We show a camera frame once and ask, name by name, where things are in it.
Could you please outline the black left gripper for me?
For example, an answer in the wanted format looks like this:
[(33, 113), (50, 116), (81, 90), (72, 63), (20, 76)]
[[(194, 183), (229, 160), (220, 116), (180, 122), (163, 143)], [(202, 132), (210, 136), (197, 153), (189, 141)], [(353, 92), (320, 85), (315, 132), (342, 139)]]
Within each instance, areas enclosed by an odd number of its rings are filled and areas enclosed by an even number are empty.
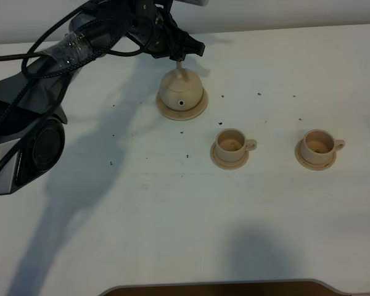
[(172, 21), (172, 1), (125, 1), (129, 17), (126, 37), (139, 46), (126, 57), (146, 53), (155, 59), (169, 57), (176, 62), (184, 61), (189, 54), (203, 56), (204, 43), (178, 28)]

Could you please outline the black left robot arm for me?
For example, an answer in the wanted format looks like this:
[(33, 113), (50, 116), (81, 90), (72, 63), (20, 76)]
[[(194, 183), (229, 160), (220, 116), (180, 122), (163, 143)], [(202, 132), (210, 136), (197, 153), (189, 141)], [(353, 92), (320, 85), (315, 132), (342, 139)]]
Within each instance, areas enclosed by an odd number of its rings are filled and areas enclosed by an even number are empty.
[(0, 195), (12, 194), (45, 172), (62, 155), (67, 117), (61, 103), (87, 64), (113, 50), (122, 37), (149, 54), (181, 62), (205, 46), (181, 30), (171, 1), (87, 1), (45, 32), (24, 54), (21, 71), (0, 81)]

